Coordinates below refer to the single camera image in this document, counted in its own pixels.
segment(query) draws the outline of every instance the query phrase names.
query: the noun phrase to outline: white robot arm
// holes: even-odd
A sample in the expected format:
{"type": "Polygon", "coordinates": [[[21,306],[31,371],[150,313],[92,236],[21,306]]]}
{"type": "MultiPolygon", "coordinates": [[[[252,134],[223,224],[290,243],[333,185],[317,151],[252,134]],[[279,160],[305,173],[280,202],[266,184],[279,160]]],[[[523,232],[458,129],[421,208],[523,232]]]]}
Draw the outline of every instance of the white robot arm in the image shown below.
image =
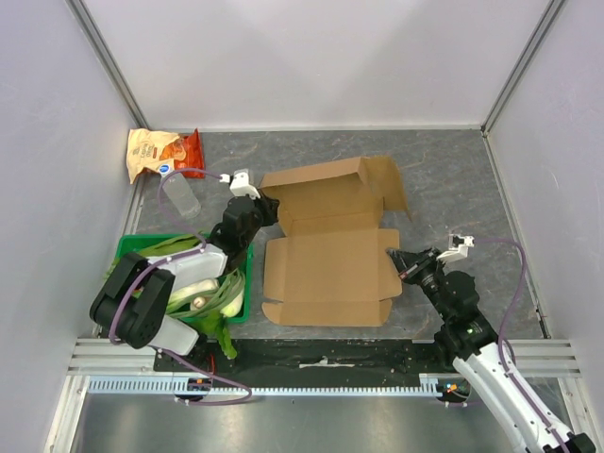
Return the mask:
{"type": "Polygon", "coordinates": [[[520,375],[509,353],[478,309],[474,279],[464,272],[445,274],[445,263],[467,257],[471,236],[452,235],[449,250],[420,253],[387,250],[401,280],[418,285],[445,322],[434,335],[445,364],[474,388],[499,424],[515,453],[593,453],[589,437],[575,435],[545,405],[520,375]]]}

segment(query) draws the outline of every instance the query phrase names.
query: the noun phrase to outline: bag of chips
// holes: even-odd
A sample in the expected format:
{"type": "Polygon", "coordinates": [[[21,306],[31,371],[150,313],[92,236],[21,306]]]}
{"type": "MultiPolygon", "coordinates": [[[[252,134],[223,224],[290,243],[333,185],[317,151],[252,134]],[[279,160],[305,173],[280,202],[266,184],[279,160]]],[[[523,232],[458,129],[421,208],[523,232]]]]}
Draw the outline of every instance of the bag of chips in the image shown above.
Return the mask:
{"type": "MultiPolygon", "coordinates": [[[[159,130],[132,129],[128,135],[126,166],[130,184],[145,172],[159,172],[164,163],[172,168],[205,168],[204,153],[197,129],[188,137],[159,130]]],[[[204,177],[202,173],[185,172],[185,177],[204,177]]]]}

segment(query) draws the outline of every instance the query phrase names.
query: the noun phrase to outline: green crate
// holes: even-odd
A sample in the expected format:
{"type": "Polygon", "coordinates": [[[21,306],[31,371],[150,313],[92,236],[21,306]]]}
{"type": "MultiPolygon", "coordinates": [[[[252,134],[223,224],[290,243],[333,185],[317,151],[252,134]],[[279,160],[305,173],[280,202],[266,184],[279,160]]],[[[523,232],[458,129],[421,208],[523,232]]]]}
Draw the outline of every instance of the green crate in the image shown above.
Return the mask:
{"type": "MultiPolygon", "coordinates": [[[[115,258],[121,258],[128,252],[138,252],[139,250],[172,239],[180,234],[130,234],[122,237],[117,245],[115,258]]],[[[239,266],[239,270],[245,275],[245,288],[243,290],[242,309],[232,318],[227,318],[230,324],[240,324],[249,318],[250,293],[252,290],[252,261],[254,259],[254,245],[250,244],[247,248],[245,261],[239,266]]]]}

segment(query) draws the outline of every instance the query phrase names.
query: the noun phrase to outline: gray floor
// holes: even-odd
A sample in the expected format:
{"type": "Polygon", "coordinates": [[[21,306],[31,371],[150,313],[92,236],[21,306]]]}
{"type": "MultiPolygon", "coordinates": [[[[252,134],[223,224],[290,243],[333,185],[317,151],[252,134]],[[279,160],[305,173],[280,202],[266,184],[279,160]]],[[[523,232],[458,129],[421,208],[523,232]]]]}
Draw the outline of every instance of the gray floor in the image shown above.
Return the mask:
{"type": "MultiPolygon", "coordinates": [[[[533,386],[568,423],[556,380],[533,386]]],[[[87,395],[72,453],[168,451],[508,453],[510,444],[484,405],[446,409],[434,398],[267,397],[204,409],[157,395],[87,395]]]]}
{"type": "MultiPolygon", "coordinates": [[[[400,231],[410,251],[432,245],[446,248],[449,231],[475,237],[511,237],[510,225],[480,133],[476,130],[319,131],[211,133],[203,135],[208,170],[232,173],[250,168],[263,173],[356,156],[392,156],[403,175],[413,221],[401,212],[387,212],[382,226],[400,231]]],[[[159,212],[158,176],[144,188],[138,233],[179,232],[159,212]]],[[[221,219],[230,192],[214,180],[194,180],[202,212],[191,222],[210,230],[221,219]]],[[[281,327],[261,310],[264,246],[282,236],[278,226],[261,231],[255,240],[251,314],[233,326],[237,338],[413,338],[431,339],[440,319],[421,291],[406,288],[383,327],[281,327]]],[[[481,245],[470,258],[450,266],[476,276],[480,307],[498,328],[515,290],[519,262],[511,248],[481,245]]],[[[525,291],[508,328],[514,339],[542,338],[532,301],[525,291]]]]}

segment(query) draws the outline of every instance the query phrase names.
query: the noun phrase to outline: cardboard box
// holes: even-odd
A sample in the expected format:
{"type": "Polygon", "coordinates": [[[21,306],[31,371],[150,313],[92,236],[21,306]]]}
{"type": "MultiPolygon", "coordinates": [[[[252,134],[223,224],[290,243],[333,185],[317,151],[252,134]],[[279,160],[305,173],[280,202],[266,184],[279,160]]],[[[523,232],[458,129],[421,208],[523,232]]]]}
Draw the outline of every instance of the cardboard box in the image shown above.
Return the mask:
{"type": "Polygon", "coordinates": [[[389,157],[353,158],[268,174],[260,187],[280,201],[286,237],[266,245],[268,319],[283,326],[381,326],[402,292],[385,252],[396,229],[380,229],[384,210],[407,197],[389,157]]]}

